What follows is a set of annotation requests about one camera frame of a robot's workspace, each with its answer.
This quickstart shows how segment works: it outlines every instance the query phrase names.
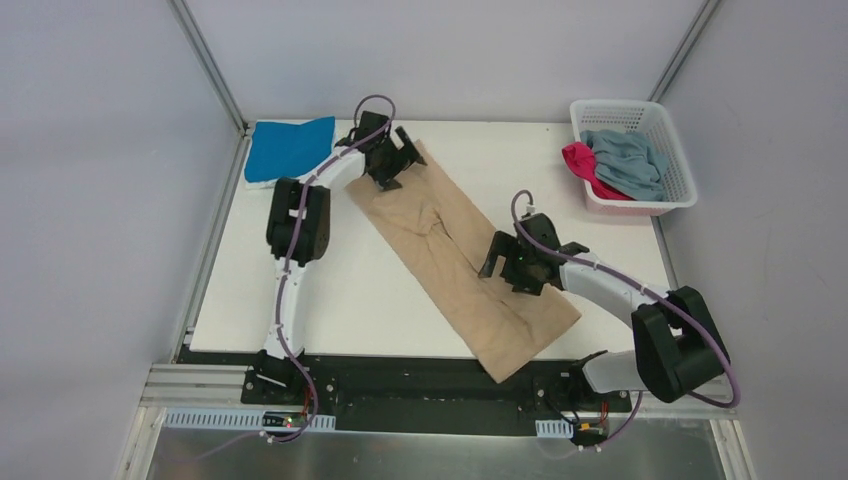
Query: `white wall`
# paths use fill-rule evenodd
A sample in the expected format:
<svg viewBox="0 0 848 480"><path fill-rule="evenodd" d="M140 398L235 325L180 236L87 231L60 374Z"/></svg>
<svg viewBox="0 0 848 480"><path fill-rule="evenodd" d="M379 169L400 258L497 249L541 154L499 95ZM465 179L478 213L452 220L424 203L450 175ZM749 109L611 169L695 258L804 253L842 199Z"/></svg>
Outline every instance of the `white wall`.
<svg viewBox="0 0 848 480"><path fill-rule="evenodd" d="M647 98L702 0L192 0L239 107L350 118L562 120L583 97Z"/></svg>
<svg viewBox="0 0 848 480"><path fill-rule="evenodd" d="M165 1L0 5L0 477L106 479L236 142Z"/></svg>
<svg viewBox="0 0 848 480"><path fill-rule="evenodd" d="M700 189L662 218L739 372L763 479L848 477L848 3L727 1L666 105Z"/></svg>

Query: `pink garment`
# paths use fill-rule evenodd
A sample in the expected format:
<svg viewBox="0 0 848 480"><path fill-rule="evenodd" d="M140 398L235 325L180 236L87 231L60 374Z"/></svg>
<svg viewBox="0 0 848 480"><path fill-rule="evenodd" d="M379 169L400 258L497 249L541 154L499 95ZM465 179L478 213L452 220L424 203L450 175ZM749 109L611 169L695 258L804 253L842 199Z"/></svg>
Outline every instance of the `pink garment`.
<svg viewBox="0 0 848 480"><path fill-rule="evenodd" d="M598 198L606 200L633 200L627 195L598 180L595 176L595 154L585 143L574 142L562 149L565 164L578 177L592 184L592 191Z"/></svg>

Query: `blue cloth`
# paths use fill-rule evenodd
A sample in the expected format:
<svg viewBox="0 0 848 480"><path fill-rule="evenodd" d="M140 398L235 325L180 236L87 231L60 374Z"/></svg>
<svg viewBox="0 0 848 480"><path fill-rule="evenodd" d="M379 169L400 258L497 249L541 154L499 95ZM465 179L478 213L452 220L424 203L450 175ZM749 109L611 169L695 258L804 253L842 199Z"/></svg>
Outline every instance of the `blue cloth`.
<svg viewBox="0 0 848 480"><path fill-rule="evenodd" d="M248 184L272 182L309 172L333 150L335 117L324 117L295 125L257 122L244 179Z"/></svg>
<svg viewBox="0 0 848 480"><path fill-rule="evenodd" d="M644 133L586 130L580 140L595 153L595 176L634 200L663 201L668 157Z"/></svg>

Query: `white tabletop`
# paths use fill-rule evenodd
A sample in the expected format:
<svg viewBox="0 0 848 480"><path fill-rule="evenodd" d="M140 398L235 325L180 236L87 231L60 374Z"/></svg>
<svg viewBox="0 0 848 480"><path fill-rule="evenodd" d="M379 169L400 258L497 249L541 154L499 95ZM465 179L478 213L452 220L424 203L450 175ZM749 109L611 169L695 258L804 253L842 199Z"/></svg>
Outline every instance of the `white tabletop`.
<svg viewBox="0 0 848 480"><path fill-rule="evenodd" d="M420 139L456 184L498 229L514 233L509 203L530 189L562 243L588 246L610 265L645 282L667 284L648 217L586 211L582 186L560 150L569 124L396 122ZM338 121L346 135L349 121ZM271 189L233 198L212 275L191 340L193 351L256 352L274 302L274 261L265 243ZM471 352L344 190L334 191L330 245L310 267L298 311L311 354L470 357ZM630 331L591 302L564 293L583 314L538 358L580 358L633 348Z"/></svg>

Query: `mesh basket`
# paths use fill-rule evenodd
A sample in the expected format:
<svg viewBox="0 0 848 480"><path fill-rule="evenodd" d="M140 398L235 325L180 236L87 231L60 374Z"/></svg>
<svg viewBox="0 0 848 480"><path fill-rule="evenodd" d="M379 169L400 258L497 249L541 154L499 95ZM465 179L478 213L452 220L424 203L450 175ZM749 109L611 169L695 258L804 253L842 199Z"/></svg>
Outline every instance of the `mesh basket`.
<svg viewBox="0 0 848 480"><path fill-rule="evenodd" d="M668 171L662 179L666 201L639 202L598 198L592 185L583 181L586 208L608 215L662 215L675 208L691 207L698 200L689 162L665 108L653 102L634 100L578 100L571 104L574 138L584 130L604 128L642 132L654 147L668 156Z"/></svg>

